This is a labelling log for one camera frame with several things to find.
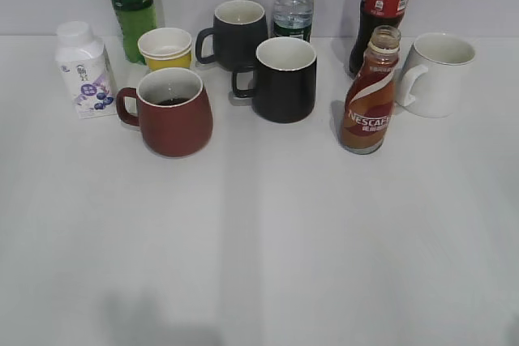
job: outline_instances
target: red mug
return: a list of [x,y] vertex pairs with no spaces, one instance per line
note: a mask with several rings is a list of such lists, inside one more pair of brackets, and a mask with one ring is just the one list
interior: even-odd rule
[[[137,116],[128,113],[125,97],[137,100]],[[121,120],[140,127],[144,142],[163,156],[188,156],[211,138],[208,94],[204,82],[192,70],[155,70],[144,76],[136,89],[119,91],[116,106]]]

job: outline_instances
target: yellow paper cup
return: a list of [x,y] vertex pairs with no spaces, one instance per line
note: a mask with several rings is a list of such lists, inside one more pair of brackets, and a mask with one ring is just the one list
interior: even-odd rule
[[191,66],[189,32],[180,28],[156,28],[143,34],[137,45],[151,70],[162,68],[189,68]]

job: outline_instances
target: cola bottle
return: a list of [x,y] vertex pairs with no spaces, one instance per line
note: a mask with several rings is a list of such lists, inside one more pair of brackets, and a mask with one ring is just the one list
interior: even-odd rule
[[362,0],[357,41],[350,55],[350,73],[355,76],[362,66],[364,51],[377,26],[398,28],[408,0]]
[[375,28],[362,68],[346,96],[341,143],[350,152],[369,154],[384,141],[395,99],[393,76],[399,48],[397,28]]

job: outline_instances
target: bottle cap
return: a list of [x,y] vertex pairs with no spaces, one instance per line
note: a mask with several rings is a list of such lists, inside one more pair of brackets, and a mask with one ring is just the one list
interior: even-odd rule
[[74,21],[60,24],[56,31],[64,46],[84,46],[94,41],[92,29],[86,22]]

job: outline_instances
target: mug handle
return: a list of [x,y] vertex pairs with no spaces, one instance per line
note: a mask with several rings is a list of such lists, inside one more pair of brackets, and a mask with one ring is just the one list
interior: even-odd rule
[[411,95],[411,88],[414,83],[424,73],[427,73],[429,68],[423,64],[413,66],[402,77],[397,87],[397,98],[395,99],[402,107],[407,107],[416,100],[416,96]]
[[253,71],[255,69],[256,69],[255,66],[240,65],[240,66],[237,66],[233,70],[232,86],[233,86],[233,94],[236,97],[239,97],[239,98],[243,99],[243,98],[246,98],[246,97],[253,97],[254,96],[254,88],[251,88],[251,89],[238,89],[238,74],[251,72],[251,71]]
[[127,125],[139,127],[139,117],[128,113],[127,107],[124,104],[125,97],[137,99],[137,90],[135,88],[123,88],[118,92],[117,97],[115,98],[115,108],[117,109],[117,115]]
[[204,44],[204,40],[211,35],[214,35],[214,28],[205,28],[199,32],[196,37],[195,55],[200,64],[210,64],[215,62],[214,54],[211,54],[208,57],[202,57],[202,45]]

